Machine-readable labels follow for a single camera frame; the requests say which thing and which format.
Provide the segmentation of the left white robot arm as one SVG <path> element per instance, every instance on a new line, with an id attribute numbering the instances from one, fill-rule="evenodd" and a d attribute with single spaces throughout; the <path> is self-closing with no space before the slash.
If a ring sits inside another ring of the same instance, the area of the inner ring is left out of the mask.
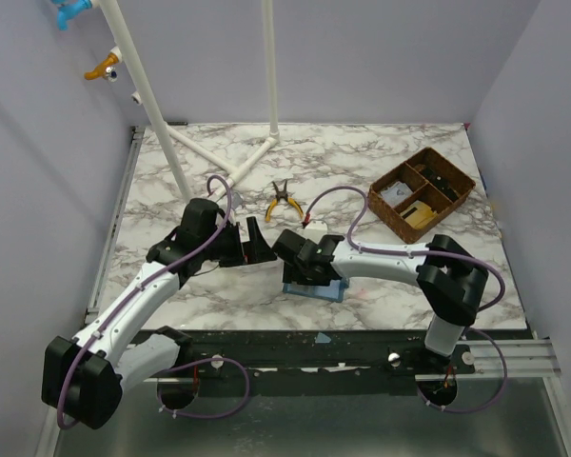
<path id="1" fill-rule="evenodd" d="M 141 345 L 131 342 L 151 315 L 206 262 L 220 268 L 276 260 L 255 218 L 246 220 L 248 241 L 228 212 L 210 200 L 195 198 L 182 220 L 153 245 L 139 272 L 103 313 L 73 337 L 55 337 L 44 356 L 42 401 L 57 411 L 57 424 L 102 427 L 123 394 L 148 377 L 195 374 L 199 360 L 192 340 L 170 327 L 155 330 Z"/>

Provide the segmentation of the blue card holder wallet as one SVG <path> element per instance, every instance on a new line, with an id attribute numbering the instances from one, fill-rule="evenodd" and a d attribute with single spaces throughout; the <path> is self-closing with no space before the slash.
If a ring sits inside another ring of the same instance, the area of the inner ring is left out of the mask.
<path id="1" fill-rule="evenodd" d="M 283 293 L 341 303 L 349 288 L 348 279 L 332 280 L 328 286 L 283 283 Z"/>

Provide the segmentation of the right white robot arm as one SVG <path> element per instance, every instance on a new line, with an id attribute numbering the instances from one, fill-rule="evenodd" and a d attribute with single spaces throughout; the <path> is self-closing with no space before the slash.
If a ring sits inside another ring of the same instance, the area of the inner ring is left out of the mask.
<path id="1" fill-rule="evenodd" d="M 432 373 L 453 362 L 458 340 L 476 320 L 488 279 L 487 267 L 446 235 L 409 247 L 355 248 L 342 235 L 325 235 L 316 243 L 286 229 L 272 251 L 285 264 L 286 283 L 324 287 L 334 281 L 372 278 L 420 288 L 433 317 L 419 361 Z"/>

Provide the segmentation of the gold VIP credit card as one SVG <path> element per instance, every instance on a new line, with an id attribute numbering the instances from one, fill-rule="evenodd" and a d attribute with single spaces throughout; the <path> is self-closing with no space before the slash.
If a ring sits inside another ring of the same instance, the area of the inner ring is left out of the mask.
<path id="1" fill-rule="evenodd" d="M 427 226 L 437 215 L 437 212 L 423 201 L 415 201 L 401 213 L 404 221 L 414 229 Z"/>

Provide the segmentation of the white packets in basket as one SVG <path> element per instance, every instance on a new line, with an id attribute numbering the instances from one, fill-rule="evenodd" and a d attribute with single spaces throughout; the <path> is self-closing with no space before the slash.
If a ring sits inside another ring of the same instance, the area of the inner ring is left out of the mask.
<path id="1" fill-rule="evenodd" d="M 389 206 L 395 208 L 412 193 L 413 190 L 406 183 L 396 181 L 387 189 L 382 190 L 381 196 Z"/>

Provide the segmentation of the black item in basket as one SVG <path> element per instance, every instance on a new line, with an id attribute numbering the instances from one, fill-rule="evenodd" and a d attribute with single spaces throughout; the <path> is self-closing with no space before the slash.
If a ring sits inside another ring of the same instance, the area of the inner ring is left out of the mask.
<path id="1" fill-rule="evenodd" d="M 459 194 L 450 186 L 450 182 L 443 178 L 434 169 L 423 164 L 415 166 L 414 169 L 451 202 L 456 202 L 459 199 Z"/>

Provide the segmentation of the white PVC pipe frame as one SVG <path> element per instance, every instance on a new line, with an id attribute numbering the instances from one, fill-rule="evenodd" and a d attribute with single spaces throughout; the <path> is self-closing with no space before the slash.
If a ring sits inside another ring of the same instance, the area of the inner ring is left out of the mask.
<path id="1" fill-rule="evenodd" d="M 192 195 L 221 172 L 247 202 L 270 198 L 280 152 L 271 2 L 102 1 L 89 16 L 101 56 L 126 41 L 136 49 L 141 65 L 118 64 L 113 92 L 132 124 L 149 126 L 131 77 L 146 76 Z"/>

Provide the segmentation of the aluminium extrusion rail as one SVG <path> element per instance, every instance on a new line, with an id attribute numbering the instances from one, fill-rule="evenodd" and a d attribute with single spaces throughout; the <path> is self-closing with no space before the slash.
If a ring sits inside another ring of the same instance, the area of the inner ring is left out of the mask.
<path id="1" fill-rule="evenodd" d="M 502 359 L 509 379 L 561 376 L 561 367 L 549 339 L 498 340 L 498 348 L 488 341 L 468 341 L 466 344 L 469 349 L 463 353 L 463 363 L 474 368 L 475 376 L 502 378 Z"/>

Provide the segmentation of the brown woven basket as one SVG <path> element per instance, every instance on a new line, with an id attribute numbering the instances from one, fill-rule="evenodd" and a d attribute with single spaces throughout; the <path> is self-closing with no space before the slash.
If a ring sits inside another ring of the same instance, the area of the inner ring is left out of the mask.
<path id="1" fill-rule="evenodd" d="M 431 167 L 459 194 L 456 202 L 451 202 L 445 195 L 424 179 L 414 167 L 423 164 Z M 389 206 L 381 196 L 381 191 L 396 181 L 406 183 L 412 190 L 411 196 L 397 207 Z M 452 162 L 433 148 L 424 148 L 412 157 L 401 162 L 397 167 L 383 175 L 370 185 L 367 198 L 369 209 L 387 225 L 400 239 L 406 243 L 415 243 L 430 229 L 437 226 L 444 218 L 460 207 L 475 187 L 470 176 L 460 170 Z M 436 217 L 424 228 L 414 229 L 401 217 L 401 213 L 415 201 L 423 201 L 432 207 Z"/>

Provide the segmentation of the yellow handled pliers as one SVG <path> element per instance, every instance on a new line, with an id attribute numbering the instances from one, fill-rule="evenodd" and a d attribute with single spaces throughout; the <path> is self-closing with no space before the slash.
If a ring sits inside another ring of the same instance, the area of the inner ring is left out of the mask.
<path id="1" fill-rule="evenodd" d="M 292 198 L 290 196 L 289 192 L 287 191 L 287 180 L 284 180 L 283 184 L 281 186 L 279 186 L 275 181 L 272 181 L 271 184 L 272 184 L 272 187 L 274 190 L 274 196 L 273 196 L 271 202 L 269 203 L 268 207 L 266 208 L 265 221 L 267 223 L 270 222 L 272 211 L 281 202 L 285 202 L 289 206 L 293 207 L 297 211 L 300 218 L 303 219 L 305 217 L 305 214 L 303 212 L 302 207 L 299 205 L 299 203 L 294 198 Z"/>

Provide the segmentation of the orange brass tap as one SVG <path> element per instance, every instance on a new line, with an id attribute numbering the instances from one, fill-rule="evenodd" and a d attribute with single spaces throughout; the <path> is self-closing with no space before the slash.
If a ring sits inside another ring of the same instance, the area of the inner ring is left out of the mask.
<path id="1" fill-rule="evenodd" d="M 117 65 L 122 61 L 122 53 L 118 47 L 114 47 L 106 57 L 100 62 L 94 70 L 86 72 L 84 78 L 87 81 L 96 79 L 104 79 L 109 82 L 114 82 L 118 78 Z"/>

